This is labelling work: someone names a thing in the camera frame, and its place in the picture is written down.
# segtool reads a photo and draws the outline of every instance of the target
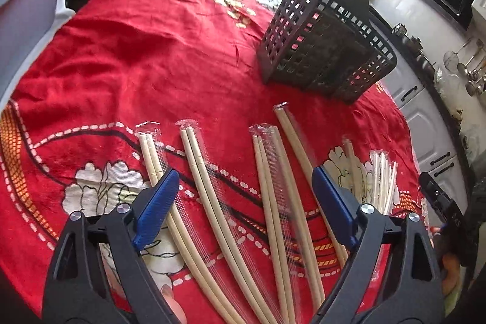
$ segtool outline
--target cabinet handle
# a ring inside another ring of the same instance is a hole
[[[407,93],[406,93],[404,96],[402,96],[402,102],[405,102],[405,98],[407,98],[407,96],[408,96],[409,94],[411,94],[412,92],[414,92],[414,91],[416,91],[416,90],[418,90],[418,89],[419,89],[419,88],[418,88],[417,86],[415,86],[414,88],[411,88],[410,90],[408,90],[408,91],[407,91]]]
[[[452,167],[454,167],[454,162],[451,162],[449,166],[446,166],[444,169],[439,170],[438,172],[434,173],[433,176],[437,177],[438,175],[440,175],[441,173],[444,173],[446,170],[448,170]]]
[[[432,166],[433,166],[434,164],[437,164],[437,162],[440,162],[440,161],[442,161],[444,158],[447,158],[447,157],[449,157],[449,156],[450,156],[450,152],[447,152],[447,154],[444,154],[442,157],[437,158],[435,161],[431,161],[431,162],[430,162],[430,165],[432,165]]]

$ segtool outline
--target perforated basket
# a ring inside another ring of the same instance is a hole
[[[368,0],[282,0],[258,49],[269,79],[352,103],[397,64]]]

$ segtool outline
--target white cabinet door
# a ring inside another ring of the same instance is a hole
[[[451,199],[456,201],[459,209],[464,213],[467,208],[466,185],[462,177],[462,171],[457,156],[452,157],[441,166],[430,171],[429,175],[432,176],[439,187],[442,188]],[[430,225],[440,226],[442,223],[439,220],[439,217],[437,217],[428,204],[427,211],[429,213]]]
[[[421,172],[430,172],[456,154],[444,120],[427,90],[420,91],[400,110],[407,120]]]
[[[388,46],[395,52],[397,57],[397,66],[388,75],[381,79],[381,82],[390,92],[393,101],[401,108],[415,95],[423,90],[424,86],[416,76],[414,71],[408,66],[407,61],[398,52],[397,48],[387,39],[386,35],[381,32],[375,25],[371,24],[376,31],[386,40]]]

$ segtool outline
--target black countertop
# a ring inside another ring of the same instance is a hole
[[[390,24],[388,24],[388,22],[371,5],[369,7],[369,10],[370,21],[374,23],[376,27],[387,36],[389,41],[392,42],[393,46],[395,46],[395,48],[403,56],[403,58],[414,71],[415,75],[425,87],[429,95],[432,97],[434,104],[439,110],[439,113],[442,116],[442,119],[447,127],[447,130],[449,131],[450,138],[453,141],[454,149],[457,153],[457,158],[466,185],[467,198],[469,200],[472,188],[475,183],[475,175],[467,161],[466,152],[464,151],[460,136],[460,130],[456,121],[450,115],[449,110],[442,101],[442,98],[439,96],[439,93],[433,85],[433,81],[431,81],[427,74],[422,70],[421,65],[416,62],[415,56],[402,43],[402,40],[392,33],[392,27],[390,26]]]

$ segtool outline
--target floral tablecloth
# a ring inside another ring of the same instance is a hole
[[[181,173],[179,197],[210,249],[207,265],[228,274],[185,160],[178,127],[199,121],[242,243],[276,298],[262,202],[248,127],[278,122],[290,103],[308,141],[335,180],[350,186],[345,135],[361,161],[367,191],[370,150],[397,161],[395,214],[425,214],[407,124],[379,84],[346,106],[259,77],[256,49],[281,0],[92,0],[21,79],[0,119],[3,226],[0,266],[40,314],[48,264],[67,215],[110,212],[149,186],[135,125],[161,124],[169,164]],[[326,293],[340,275],[312,193],[287,146]],[[123,296],[103,247],[115,293]],[[168,284],[189,323],[219,323],[163,227],[143,258],[159,288]],[[312,306],[302,273],[302,322]],[[364,301],[372,303],[372,296]]]

